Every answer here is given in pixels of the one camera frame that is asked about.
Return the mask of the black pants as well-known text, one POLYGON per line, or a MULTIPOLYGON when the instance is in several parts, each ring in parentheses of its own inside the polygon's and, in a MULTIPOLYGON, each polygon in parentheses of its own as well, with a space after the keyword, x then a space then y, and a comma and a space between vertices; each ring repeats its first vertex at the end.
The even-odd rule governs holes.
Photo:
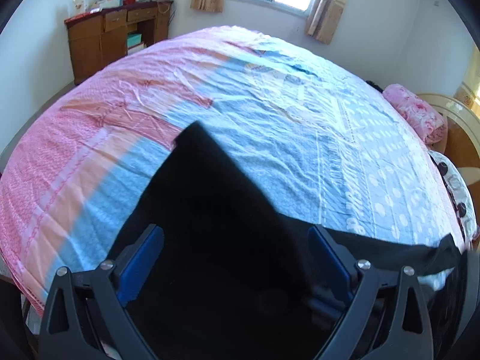
POLYGON ((309 223, 277 213, 202 125, 175 143, 108 254, 163 230, 127 306, 145 342, 159 359, 313 359, 331 327, 311 307, 326 271, 309 223))

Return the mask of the white pillow with dark dots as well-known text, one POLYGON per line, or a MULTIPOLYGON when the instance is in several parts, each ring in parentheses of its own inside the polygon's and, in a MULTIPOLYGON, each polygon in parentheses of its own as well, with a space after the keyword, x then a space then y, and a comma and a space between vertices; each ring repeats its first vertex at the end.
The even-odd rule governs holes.
POLYGON ((472 242, 478 235, 478 225, 473 205, 473 199, 465 180, 453 162, 445 155, 429 150, 433 162, 451 196, 454 211, 460 221, 460 227, 468 242, 472 242))

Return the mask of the blue pink patterned bedsheet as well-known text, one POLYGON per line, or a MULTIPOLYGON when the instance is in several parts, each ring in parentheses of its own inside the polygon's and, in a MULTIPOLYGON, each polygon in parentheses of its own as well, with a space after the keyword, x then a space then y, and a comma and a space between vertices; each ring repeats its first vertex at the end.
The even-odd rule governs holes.
POLYGON ((1 175, 1 255, 37 311, 59 267, 106 258, 194 121, 290 217, 407 245, 449 235, 460 250, 478 233, 375 88, 281 39, 207 28, 110 64, 19 140, 1 175))

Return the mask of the beige wooden headboard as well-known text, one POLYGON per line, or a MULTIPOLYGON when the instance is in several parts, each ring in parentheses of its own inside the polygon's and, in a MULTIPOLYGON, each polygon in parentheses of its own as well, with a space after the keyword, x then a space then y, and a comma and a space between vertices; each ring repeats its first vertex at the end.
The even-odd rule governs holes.
POLYGON ((446 137, 432 146, 446 156, 465 181, 479 224, 479 117, 465 104, 442 94, 419 94, 448 123, 446 137))

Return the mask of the pink floral folded quilt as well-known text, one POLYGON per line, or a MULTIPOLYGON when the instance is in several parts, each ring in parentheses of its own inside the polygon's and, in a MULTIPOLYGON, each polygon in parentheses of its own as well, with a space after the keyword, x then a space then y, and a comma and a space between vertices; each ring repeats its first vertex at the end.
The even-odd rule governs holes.
POLYGON ((407 121, 426 145, 443 141, 448 135, 448 122, 428 102, 399 84, 387 86, 383 97, 407 121))

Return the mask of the brown wooden desk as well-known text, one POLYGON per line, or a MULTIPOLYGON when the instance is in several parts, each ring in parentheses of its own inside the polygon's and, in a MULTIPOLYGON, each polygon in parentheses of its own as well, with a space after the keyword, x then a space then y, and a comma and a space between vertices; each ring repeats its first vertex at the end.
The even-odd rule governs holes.
POLYGON ((173 0, 135 2, 64 21, 74 84, 87 80, 128 54, 128 35, 138 33, 150 47, 168 38, 173 0))

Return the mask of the teal box under desk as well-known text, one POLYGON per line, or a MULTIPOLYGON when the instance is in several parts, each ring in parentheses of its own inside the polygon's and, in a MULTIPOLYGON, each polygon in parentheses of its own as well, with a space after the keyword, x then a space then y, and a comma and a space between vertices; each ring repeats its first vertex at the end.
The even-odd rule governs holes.
POLYGON ((130 49, 132 47, 135 47, 139 44, 141 44, 142 41, 142 35, 140 33, 129 33, 127 35, 127 48, 130 49))

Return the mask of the white floral gift bag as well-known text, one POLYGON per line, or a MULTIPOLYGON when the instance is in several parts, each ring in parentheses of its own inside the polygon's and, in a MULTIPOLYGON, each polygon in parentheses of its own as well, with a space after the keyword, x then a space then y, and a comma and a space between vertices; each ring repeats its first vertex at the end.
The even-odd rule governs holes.
POLYGON ((72 0, 68 14, 70 17, 85 14, 89 6, 89 0, 72 0))

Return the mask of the tissue box on desk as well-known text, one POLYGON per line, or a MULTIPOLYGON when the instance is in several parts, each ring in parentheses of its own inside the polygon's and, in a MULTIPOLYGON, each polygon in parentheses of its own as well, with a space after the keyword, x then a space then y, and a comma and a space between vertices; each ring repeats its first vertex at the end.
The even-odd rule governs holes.
POLYGON ((123 0, 98 0, 97 5, 100 10, 118 8, 123 5, 123 0))

